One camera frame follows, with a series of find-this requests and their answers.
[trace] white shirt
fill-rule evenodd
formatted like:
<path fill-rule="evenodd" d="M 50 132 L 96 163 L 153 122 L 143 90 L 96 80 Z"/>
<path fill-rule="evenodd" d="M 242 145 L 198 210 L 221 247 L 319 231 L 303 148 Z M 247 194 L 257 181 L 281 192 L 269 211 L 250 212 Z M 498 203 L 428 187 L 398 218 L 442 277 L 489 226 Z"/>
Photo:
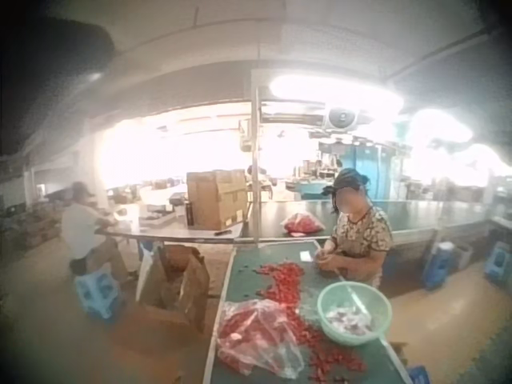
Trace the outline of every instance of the white shirt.
<path fill-rule="evenodd" d="M 105 241 L 94 234 L 100 214 L 88 206 L 72 204 L 62 214 L 62 237 L 71 248 L 71 258 L 84 258 L 90 250 Z"/>

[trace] man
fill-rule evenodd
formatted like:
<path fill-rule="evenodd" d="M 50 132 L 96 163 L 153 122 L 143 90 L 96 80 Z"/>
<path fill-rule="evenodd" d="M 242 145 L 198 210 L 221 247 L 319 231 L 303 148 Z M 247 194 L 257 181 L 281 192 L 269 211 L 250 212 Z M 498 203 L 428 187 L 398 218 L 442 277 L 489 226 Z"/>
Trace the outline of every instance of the man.
<path fill-rule="evenodd" d="M 62 237 L 71 248 L 73 273 L 88 274 L 109 263 L 112 277 L 119 283 L 126 282 L 128 271 L 117 242 L 95 234 L 97 228 L 106 228 L 113 223 L 88 205 L 88 199 L 93 195 L 86 184 L 74 182 L 71 193 L 73 203 L 62 215 Z"/>

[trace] white paper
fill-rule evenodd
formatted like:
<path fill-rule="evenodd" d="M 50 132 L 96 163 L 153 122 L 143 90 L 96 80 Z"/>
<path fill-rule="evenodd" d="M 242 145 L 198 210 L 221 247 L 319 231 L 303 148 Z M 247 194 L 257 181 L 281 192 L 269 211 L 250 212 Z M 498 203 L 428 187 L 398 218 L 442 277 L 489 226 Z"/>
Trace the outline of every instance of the white paper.
<path fill-rule="evenodd" d="M 308 250 L 303 250 L 301 253 L 301 262 L 312 262 L 313 259 L 311 257 L 311 254 Z"/>

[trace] ceiling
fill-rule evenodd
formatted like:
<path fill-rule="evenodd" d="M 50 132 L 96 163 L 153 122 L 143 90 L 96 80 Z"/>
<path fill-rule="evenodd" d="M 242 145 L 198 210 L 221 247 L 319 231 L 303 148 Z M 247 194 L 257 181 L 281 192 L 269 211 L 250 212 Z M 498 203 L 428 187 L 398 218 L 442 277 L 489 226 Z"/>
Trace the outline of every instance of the ceiling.
<path fill-rule="evenodd" d="M 385 78 L 482 24 L 463 0 L 71 0 L 51 15 L 103 26 L 115 92 L 213 62 L 292 60 Z"/>
<path fill-rule="evenodd" d="M 250 69 L 278 63 L 387 82 L 410 110 L 449 108 L 476 125 L 478 136 L 491 132 L 489 142 L 508 146 L 512 142 L 499 135 L 508 129 L 509 62 L 471 4 L 69 0 L 50 15 L 103 26 L 117 53 L 90 93 L 68 100 L 55 114 L 59 124 L 46 125 L 56 131 L 60 125 L 59 138 L 66 143 L 63 138 L 72 141 L 79 119 L 91 115 L 143 116 L 214 100 L 247 100 Z"/>

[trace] open cardboard box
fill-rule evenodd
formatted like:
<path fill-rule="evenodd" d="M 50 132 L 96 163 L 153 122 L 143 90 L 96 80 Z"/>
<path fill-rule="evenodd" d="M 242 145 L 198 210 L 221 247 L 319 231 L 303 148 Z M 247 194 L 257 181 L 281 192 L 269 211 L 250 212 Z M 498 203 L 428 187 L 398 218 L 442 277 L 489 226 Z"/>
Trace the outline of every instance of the open cardboard box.
<path fill-rule="evenodd" d="M 152 318 L 203 332 L 210 286 L 204 257 L 191 246 L 155 245 L 144 253 L 137 302 Z"/>

